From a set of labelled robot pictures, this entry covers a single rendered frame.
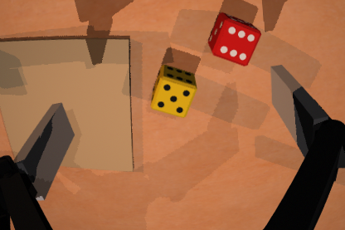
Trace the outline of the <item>dark red die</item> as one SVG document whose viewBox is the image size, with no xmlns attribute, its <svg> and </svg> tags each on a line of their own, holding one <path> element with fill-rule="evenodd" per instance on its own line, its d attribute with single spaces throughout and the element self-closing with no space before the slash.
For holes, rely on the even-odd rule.
<svg viewBox="0 0 345 230">
<path fill-rule="evenodd" d="M 251 23 L 219 13 L 208 44 L 213 56 L 247 66 L 261 33 Z"/>
</svg>

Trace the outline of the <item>yellow die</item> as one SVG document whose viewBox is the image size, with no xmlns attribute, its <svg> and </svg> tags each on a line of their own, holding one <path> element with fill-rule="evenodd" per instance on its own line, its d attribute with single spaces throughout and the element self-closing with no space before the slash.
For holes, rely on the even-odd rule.
<svg viewBox="0 0 345 230">
<path fill-rule="evenodd" d="M 153 88 L 151 108 L 184 118 L 196 92 L 193 73 L 163 65 Z"/>
</svg>

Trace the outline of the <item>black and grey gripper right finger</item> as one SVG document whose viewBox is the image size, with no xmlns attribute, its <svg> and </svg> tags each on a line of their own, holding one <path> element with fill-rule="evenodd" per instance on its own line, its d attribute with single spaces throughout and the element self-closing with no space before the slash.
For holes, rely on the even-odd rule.
<svg viewBox="0 0 345 230">
<path fill-rule="evenodd" d="M 314 230 L 338 168 L 345 168 L 345 124 L 332 120 L 282 65 L 270 71 L 272 105 L 304 161 L 263 230 Z"/>
</svg>

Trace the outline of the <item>tan flat mat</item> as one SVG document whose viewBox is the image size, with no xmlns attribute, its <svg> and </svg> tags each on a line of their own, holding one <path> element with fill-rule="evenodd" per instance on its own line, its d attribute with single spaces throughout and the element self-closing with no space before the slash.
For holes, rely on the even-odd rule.
<svg viewBox="0 0 345 230">
<path fill-rule="evenodd" d="M 61 166 L 134 171 L 129 38 L 0 41 L 0 108 L 15 158 L 61 102 L 75 134 Z"/>
</svg>

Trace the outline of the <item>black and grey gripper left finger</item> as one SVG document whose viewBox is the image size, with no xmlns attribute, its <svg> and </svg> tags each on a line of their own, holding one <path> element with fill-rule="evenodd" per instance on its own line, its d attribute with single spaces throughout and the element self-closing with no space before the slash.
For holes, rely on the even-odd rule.
<svg viewBox="0 0 345 230">
<path fill-rule="evenodd" d="M 0 157 L 0 230 L 53 230 L 45 200 L 75 134 L 61 103 L 52 104 L 16 158 Z"/>
</svg>

